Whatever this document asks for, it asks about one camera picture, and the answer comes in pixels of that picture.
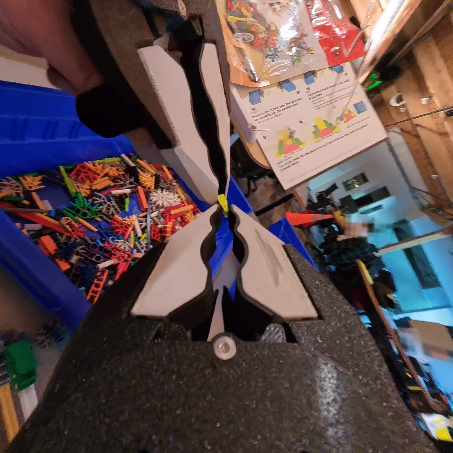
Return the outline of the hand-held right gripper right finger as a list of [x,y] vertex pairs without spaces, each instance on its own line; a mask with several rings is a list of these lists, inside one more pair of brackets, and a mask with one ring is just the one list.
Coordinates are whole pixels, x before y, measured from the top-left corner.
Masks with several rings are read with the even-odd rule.
[[239,207],[229,207],[232,251],[239,263],[234,314],[253,330],[317,319],[318,312],[278,239]]

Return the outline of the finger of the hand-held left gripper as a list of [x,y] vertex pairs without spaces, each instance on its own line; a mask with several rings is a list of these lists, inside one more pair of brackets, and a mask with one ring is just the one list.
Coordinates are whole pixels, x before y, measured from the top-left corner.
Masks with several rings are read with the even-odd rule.
[[227,197],[230,182],[230,116],[219,65],[216,45],[205,42],[200,55],[200,74],[216,120],[216,136],[220,146],[220,168],[214,171],[219,180],[219,194]]
[[194,84],[189,83],[181,64],[160,46],[137,51],[175,142],[172,148],[155,144],[138,150],[143,157],[172,167],[197,198],[212,205],[219,195],[214,171],[220,168],[221,152],[214,112],[200,74],[202,46],[195,56]]

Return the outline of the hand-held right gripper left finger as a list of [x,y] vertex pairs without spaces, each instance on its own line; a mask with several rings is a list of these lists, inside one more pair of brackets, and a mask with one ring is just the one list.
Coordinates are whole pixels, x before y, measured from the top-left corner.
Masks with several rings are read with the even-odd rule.
[[209,318],[214,304],[212,267],[220,205],[216,204],[171,236],[130,314],[183,325],[187,331]]

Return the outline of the pile of colourful construction pieces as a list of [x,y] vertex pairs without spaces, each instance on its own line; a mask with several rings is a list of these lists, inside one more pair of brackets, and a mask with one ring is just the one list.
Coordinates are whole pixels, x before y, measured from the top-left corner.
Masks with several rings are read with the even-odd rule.
[[1,209],[94,304],[200,216],[167,166],[130,153],[1,178]]

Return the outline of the person's left forearm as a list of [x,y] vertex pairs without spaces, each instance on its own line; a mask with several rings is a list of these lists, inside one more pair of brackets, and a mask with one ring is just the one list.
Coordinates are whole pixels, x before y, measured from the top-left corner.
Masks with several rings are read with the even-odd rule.
[[90,60],[72,27],[70,1],[2,0],[0,27],[2,45],[43,58],[61,72]]

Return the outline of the person's left hand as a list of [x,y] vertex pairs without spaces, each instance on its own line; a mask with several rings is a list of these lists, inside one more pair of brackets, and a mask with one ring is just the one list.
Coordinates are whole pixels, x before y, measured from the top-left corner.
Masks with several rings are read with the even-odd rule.
[[97,88],[104,83],[93,63],[88,60],[77,64],[75,69],[65,69],[63,72],[56,69],[50,62],[47,63],[47,78],[60,91],[77,97],[80,94]]

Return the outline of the white board holder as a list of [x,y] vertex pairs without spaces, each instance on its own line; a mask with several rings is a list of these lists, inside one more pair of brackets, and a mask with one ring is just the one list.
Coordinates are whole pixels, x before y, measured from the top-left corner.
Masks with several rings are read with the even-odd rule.
[[234,83],[229,84],[231,99],[231,119],[235,121],[235,127],[247,142],[257,140],[257,133],[269,131],[268,128],[257,126],[259,116],[256,105],[264,99],[264,88],[251,88]]

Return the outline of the orange grey striped cone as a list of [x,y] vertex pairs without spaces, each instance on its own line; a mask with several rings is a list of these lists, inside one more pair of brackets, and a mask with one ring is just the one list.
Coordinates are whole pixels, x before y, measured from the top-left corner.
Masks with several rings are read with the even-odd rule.
[[308,229],[314,225],[335,222],[335,217],[330,214],[315,214],[312,212],[293,213],[286,212],[285,218],[292,227]]

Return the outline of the toy set packaging bag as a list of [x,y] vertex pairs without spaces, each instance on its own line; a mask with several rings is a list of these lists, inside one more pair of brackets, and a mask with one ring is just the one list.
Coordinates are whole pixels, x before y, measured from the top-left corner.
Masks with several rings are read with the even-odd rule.
[[265,87],[365,55],[361,29],[339,1],[216,1],[230,83]]

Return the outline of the wooden side table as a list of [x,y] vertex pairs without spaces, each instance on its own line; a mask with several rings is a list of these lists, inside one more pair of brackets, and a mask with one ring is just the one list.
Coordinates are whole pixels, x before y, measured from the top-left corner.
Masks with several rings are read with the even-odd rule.
[[[263,150],[261,146],[258,144],[258,142],[254,141],[253,143],[250,143],[246,140],[243,134],[240,133],[239,130],[235,129],[235,132],[238,133],[239,139],[244,145],[248,156],[254,161],[254,163],[266,170],[271,170],[268,159],[264,155]],[[298,184],[297,186],[294,186],[291,189],[286,190],[285,195],[283,197],[259,209],[258,211],[256,211],[256,215],[259,216],[261,214],[267,213],[274,209],[275,207],[281,206],[284,203],[286,203],[286,201],[289,201],[293,198],[296,199],[296,201],[298,202],[299,206],[302,209],[305,209],[309,195],[308,184],[309,184],[308,182],[303,182]]]

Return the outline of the white instruction board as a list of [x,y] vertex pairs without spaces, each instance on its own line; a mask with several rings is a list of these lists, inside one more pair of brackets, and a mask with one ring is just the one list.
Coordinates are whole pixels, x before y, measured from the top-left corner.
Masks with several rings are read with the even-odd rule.
[[256,141],[285,190],[387,139],[350,63],[263,88]]

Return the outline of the blue yellow rod model frame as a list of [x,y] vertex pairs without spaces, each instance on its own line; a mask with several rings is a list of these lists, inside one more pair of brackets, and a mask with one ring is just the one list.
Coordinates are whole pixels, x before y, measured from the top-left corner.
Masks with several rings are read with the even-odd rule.
[[0,344],[0,413],[1,436],[8,444],[25,423],[18,395],[11,389],[3,352],[5,348],[21,339],[30,339],[37,358],[37,380],[35,382],[38,402],[50,380],[56,362],[69,338],[68,329],[56,318],[48,319],[35,331],[3,330]]

